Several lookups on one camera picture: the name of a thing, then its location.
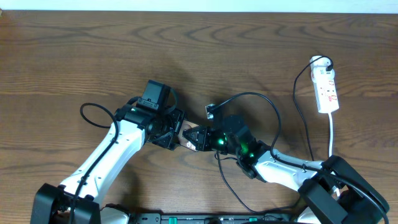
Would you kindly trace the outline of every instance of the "wooden table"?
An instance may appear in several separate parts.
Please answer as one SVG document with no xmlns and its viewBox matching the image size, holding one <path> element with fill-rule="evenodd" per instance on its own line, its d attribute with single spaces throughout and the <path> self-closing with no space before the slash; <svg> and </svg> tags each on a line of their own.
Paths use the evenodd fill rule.
<svg viewBox="0 0 398 224">
<path fill-rule="evenodd" d="M 114 111 L 142 95 L 148 79 L 175 88 L 180 107 L 199 123 L 207 104 L 243 91 L 265 94 L 282 116 L 276 148 L 309 159 L 292 87 L 318 54 L 335 63 L 335 154 L 386 198 L 391 223 L 398 222 L 398 16 L 44 11 L 6 11 L 0 19 L 0 222 L 28 222 L 39 187 L 58 185 L 101 142 L 107 130 L 80 117 L 82 103 Z M 315 159 L 325 160 L 328 116 L 317 112 L 309 73 L 298 81 L 297 98 Z M 245 96 L 228 107 L 271 143 L 277 120 L 264 100 Z M 87 113 L 111 122 L 100 110 Z M 249 180 L 232 161 L 223 166 L 254 210 L 298 197 Z M 151 144 L 123 168 L 105 202 L 165 213 L 246 212 L 213 153 Z"/>
</svg>

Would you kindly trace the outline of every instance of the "wire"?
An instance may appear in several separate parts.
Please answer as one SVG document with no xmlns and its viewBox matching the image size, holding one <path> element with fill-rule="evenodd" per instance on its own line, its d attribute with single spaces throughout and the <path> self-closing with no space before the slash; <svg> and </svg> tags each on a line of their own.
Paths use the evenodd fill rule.
<svg viewBox="0 0 398 224">
<path fill-rule="evenodd" d="M 225 157 L 224 159 L 220 159 L 220 161 L 228 160 L 228 159 L 232 159 L 232 160 L 235 160 L 235 161 L 238 160 L 237 158 L 230 156 L 230 157 Z"/>
<path fill-rule="evenodd" d="M 297 79 L 301 76 L 301 74 L 302 74 L 312 63 L 316 62 L 317 60 L 319 60 L 319 59 L 321 59 L 321 58 L 327 58 L 327 59 L 329 59 L 329 60 L 330 60 L 330 65 L 329 65 L 327 68 L 333 68 L 333 61 L 332 61 L 332 59 L 331 59 L 330 57 L 327 57 L 327 56 L 318 57 L 317 59 L 313 60 L 312 62 L 310 62 L 307 66 L 305 66 L 305 67 L 303 68 L 303 70 L 297 75 L 296 79 L 294 80 L 294 84 L 293 84 L 293 102 L 294 102 L 294 105 L 296 106 L 297 111 L 298 111 L 298 113 L 300 114 L 300 116 L 301 116 L 301 118 L 302 118 L 302 120 L 303 120 L 303 123 L 304 123 L 305 134 L 307 135 L 308 149 L 310 150 L 310 154 L 311 154 L 311 159 L 312 159 L 312 161 L 314 161 L 314 158 L 313 158 L 313 154 L 312 154 L 312 148 L 311 148 L 311 143 L 310 143 L 310 136 L 309 136 L 309 134 L 308 134 L 307 122 L 305 121 L 304 115 L 303 115 L 303 113 L 301 112 L 301 110 L 300 110 L 300 108 L 299 108 L 299 104 L 298 104 L 297 101 L 296 101 L 296 83 L 297 83 Z"/>
<path fill-rule="evenodd" d="M 238 161 L 239 166 L 243 167 L 242 161 L 241 161 L 241 154 L 239 152 L 240 152 L 239 147 L 236 147 L 236 149 L 235 149 L 236 160 Z"/>
<path fill-rule="evenodd" d="M 223 106 L 223 105 L 229 103 L 230 101 L 236 99 L 237 97 L 243 96 L 243 95 L 260 96 L 261 98 L 267 100 L 267 101 L 271 104 L 271 106 L 274 108 L 275 113 L 276 113 L 276 115 L 277 115 L 277 117 L 278 117 L 278 132 L 277 132 L 277 134 L 275 135 L 274 140 L 272 141 L 272 144 L 271 144 L 271 149 L 273 149 L 273 148 L 274 148 L 274 145 L 275 145 L 275 143 L 276 143 L 276 140 L 278 140 L 278 137 L 279 137 L 279 135 L 280 135 L 280 133 L 281 133 L 281 131 L 282 131 L 282 123 L 281 123 L 281 118 L 280 118 L 280 115 L 279 115 L 279 111 L 278 111 L 278 109 L 276 108 L 275 104 L 273 104 L 273 102 L 272 102 L 270 99 L 268 99 L 268 97 L 264 96 L 263 94 L 254 93 L 254 92 L 239 93 L 239 94 L 237 94 L 237 95 L 232 96 L 230 99 L 224 101 L 223 103 L 221 103 L 221 104 L 219 104 L 219 105 L 217 105 L 217 106 L 214 106 L 214 107 L 210 108 L 210 112 L 212 112 L 212 111 L 214 111 L 214 110 L 217 110 L 217 109 L 220 108 L 221 106 Z M 267 212 L 273 212 L 273 211 L 279 211 L 279 210 L 289 209 L 289 208 L 292 208 L 292 207 L 295 206 L 295 205 L 293 205 L 293 206 L 287 206 L 287 207 L 281 207 L 281 208 L 273 208 L 273 209 L 264 210 L 264 211 L 261 211 L 261 212 L 257 212 L 257 211 L 251 210 L 247 205 L 245 205 L 245 204 L 243 203 L 243 201 L 238 197 L 238 195 L 237 195 L 237 194 L 235 193 L 235 191 L 231 188 L 231 186 L 229 186 L 228 182 L 226 181 L 226 179 L 225 179 L 225 177 L 224 177 L 223 169 L 222 169 L 222 167 L 221 167 L 220 155 L 218 154 L 218 151 L 216 152 L 216 154 L 217 154 L 218 167 L 219 167 L 219 169 L 220 169 L 221 178 L 223 179 L 225 185 L 226 185 L 226 186 L 229 188 L 229 190 L 232 192 L 232 194 L 236 197 L 236 199 L 237 199 L 237 200 L 242 204 L 242 206 L 243 206 L 246 210 L 248 210 L 249 212 L 251 212 L 251 213 L 267 213 Z M 239 151 L 238 151 L 238 150 L 236 151 L 236 157 L 237 157 L 237 161 L 240 163 Z"/>
<path fill-rule="evenodd" d="M 177 93 L 175 92 L 175 90 L 174 90 L 173 88 L 170 88 L 170 92 L 172 92 L 172 94 L 173 94 L 175 103 L 174 103 L 174 105 L 171 106 L 169 109 L 165 110 L 165 111 L 164 111 L 164 114 L 169 114 L 169 113 L 171 113 L 173 110 L 176 109 L 176 107 L 177 107 L 177 105 L 178 105 L 178 95 L 177 95 Z"/>
<path fill-rule="evenodd" d="M 83 114 L 83 108 L 86 107 L 86 106 L 95 106 L 95 107 L 98 107 L 98 108 L 102 109 L 103 111 L 105 111 L 112 118 L 112 122 L 113 122 L 114 128 L 115 128 L 115 134 L 114 134 L 114 137 L 112 138 L 110 144 L 108 146 L 106 146 L 104 151 L 98 156 L 98 158 L 88 168 L 88 170 L 86 171 L 84 176 L 81 177 L 80 183 L 79 183 L 79 185 L 78 185 L 78 187 L 76 189 L 75 195 L 73 196 L 73 199 L 72 199 L 72 205 L 70 207 L 70 216 L 69 216 L 69 223 L 70 224 L 73 223 L 73 220 L 74 220 L 74 217 L 75 217 L 76 201 L 78 199 L 78 196 L 79 196 L 81 188 L 83 187 L 84 183 L 86 182 L 87 177 L 89 176 L 90 172 L 94 169 L 94 167 L 97 165 L 97 163 L 99 163 L 99 161 L 105 156 L 105 154 L 113 146 L 113 144 L 116 143 L 116 141 L 118 140 L 118 136 L 119 136 L 119 125 L 118 125 L 118 122 L 116 121 L 116 118 L 113 116 L 113 114 L 108 109 L 106 109 L 105 107 L 103 107 L 101 105 L 98 105 L 96 103 L 83 103 L 82 106 L 80 107 L 80 115 L 83 117 L 83 119 L 85 121 L 89 122 L 90 124 L 92 124 L 92 125 L 94 125 L 96 127 L 100 127 L 100 128 L 105 128 L 106 126 L 98 125 L 96 123 L 91 122 Z"/>
<path fill-rule="evenodd" d="M 272 144 L 271 144 L 271 149 L 273 149 L 273 148 L 274 148 L 274 145 L 275 145 L 275 143 L 276 143 L 276 140 L 278 140 L 278 137 L 279 137 L 279 135 L 280 135 L 280 133 L 281 133 L 281 131 L 282 131 L 282 123 L 280 122 L 279 111 L 278 111 L 278 109 L 276 108 L 275 104 L 274 104 L 270 99 L 268 99 L 268 97 L 264 96 L 263 94 L 254 93 L 254 92 L 239 93 L 239 94 L 236 94 L 236 95 L 232 96 L 231 98 L 229 98 L 228 100 L 224 101 L 223 103 L 221 103 L 221 104 L 219 104 L 219 105 L 217 105 L 217 106 L 214 106 L 214 107 L 210 108 L 210 109 L 209 109 L 209 112 L 211 113 L 212 111 L 217 110 L 218 108 L 222 107 L 223 105 L 229 103 L 231 100 L 234 100 L 234 99 L 236 99 L 237 97 L 243 96 L 243 95 L 260 96 L 261 98 L 267 100 L 268 103 L 271 104 L 271 106 L 274 108 L 275 113 L 276 113 L 276 115 L 277 115 L 277 117 L 278 117 L 279 127 L 278 127 L 278 132 L 277 132 L 277 134 L 275 135 L 274 140 L 272 141 Z"/>
<path fill-rule="evenodd" d="M 215 153 L 215 157 L 217 158 L 218 161 L 218 168 L 220 170 L 220 174 L 221 174 L 221 178 L 223 179 L 225 185 L 229 188 L 229 190 L 232 192 L 232 194 L 236 197 L 236 199 L 242 204 L 242 206 L 249 212 L 251 213 L 255 213 L 255 214 L 265 214 L 265 213 L 269 213 L 269 212 L 276 212 L 276 211 L 280 211 L 280 210 L 285 210 L 285 209 L 290 209 L 290 208 L 294 208 L 299 201 L 297 201 L 296 203 L 294 203 L 294 205 L 290 205 L 290 206 L 286 206 L 286 207 L 280 207 L 280 208 L 272 208 L 272 209 L 268 209 L 268 210 L 264 210 L 261 212 L 257 212 L 254 210 L 251 210 L 239 197 L 238 195 L 235 193 L 235 191 L 231 188 L 231 186 L 229 185 L 229 183 L 226 181 L 224 173 L 223 173 L 223 168 L 221 166 L 221 159 L 220 159 L 220 154 L 218 151 L 216 151 Z"/>
<path fill-rule="evenodd" d="M 330 138 L 329 138 L 329 157 L 333 155 L 333 120 L 331 118 L 331 113 L 329 115 L 329 128 L 330 128 Z"/>
<path fill-rule="evenodd" d="M 151 139 L 151 140 L 148 140 L 147 142 L 156 142 L 156 141 L 159 141 L 159 140 L 165 139 L 165 138 L 169 137 L 170 135 L 172 135 L 172 134 L 173 134 L 173 132 L 174 132 L 174 130 L 171 130 L 171 131 L 167 132 L 166 134 L 162 135 L 161 137 L 159 137 L 159 138 L 156 138 L 156 139 Z"/>
<path fill-rule="evenodd" d="M 132 104 L 135 103 L 139 98 L 140 98 L 139 96 L 135 96 L 135 97 L 131 98 L 131 99 L 127 102 L 127 104 L 132 105 Z"/>
</svg>

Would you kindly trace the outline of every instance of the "electrical outlet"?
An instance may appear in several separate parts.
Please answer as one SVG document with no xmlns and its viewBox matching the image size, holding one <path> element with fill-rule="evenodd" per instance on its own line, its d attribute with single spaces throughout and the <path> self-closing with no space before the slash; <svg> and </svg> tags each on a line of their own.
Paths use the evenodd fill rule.
<svg viewBox="0 0 398 224">
<path fill-rule="evenodd" d="M 320 56 L 314 56 L 310 62 Z M 335 71 L 327 71 L 326 68 L 331 64 L 327 58 L 321 58 L 311 64 L 311 79 L 315 89 L 315 98 L 317 100 L 319 113 L 331 113 L 339 108 L 336 85 Z"/>
</svg>

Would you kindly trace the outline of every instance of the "green led light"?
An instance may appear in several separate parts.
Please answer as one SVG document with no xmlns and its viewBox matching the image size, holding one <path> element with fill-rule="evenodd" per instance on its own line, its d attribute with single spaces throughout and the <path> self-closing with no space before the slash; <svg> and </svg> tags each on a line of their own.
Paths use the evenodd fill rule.
<svg viewBox="0 0 398 224">
<path fill-rule="evenodd" d="M 241 146 L 242 146 L 242 150 L 241 150 L 242 155 L 246 155 L 246 153 L 249 152 L 248 146 L 246 144 L 242 144 Z"/>
</svg>

